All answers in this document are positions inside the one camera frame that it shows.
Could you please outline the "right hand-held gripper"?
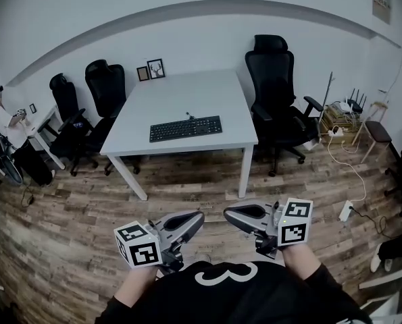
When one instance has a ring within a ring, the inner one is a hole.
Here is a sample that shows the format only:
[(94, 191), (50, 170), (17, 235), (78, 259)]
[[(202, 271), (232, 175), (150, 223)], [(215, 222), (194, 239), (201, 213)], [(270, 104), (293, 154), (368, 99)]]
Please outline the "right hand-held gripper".
[(224, 211), (226, 220), (246, 233), (256, 233), (256, 252), (275, 259), (279, 249), (306, 243), (308, 239), (313, 201), (288, 198), (282, 205), (262, 200), (244, 200), (229, 205), (227, 209), (271, 212), (270, 217), (247, 215), (238, 211)]

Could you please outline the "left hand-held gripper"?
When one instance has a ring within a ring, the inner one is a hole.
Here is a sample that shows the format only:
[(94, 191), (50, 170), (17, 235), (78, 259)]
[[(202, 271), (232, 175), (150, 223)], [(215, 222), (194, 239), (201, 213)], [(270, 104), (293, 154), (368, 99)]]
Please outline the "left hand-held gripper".
[(158, 266), (163, 272), (177, 272), (184, 266), (180, 247), (202, 227), (201, 211), (170, 213), (157, 223), (133, 221), (114, 230), (116, 243), (131, 269)]

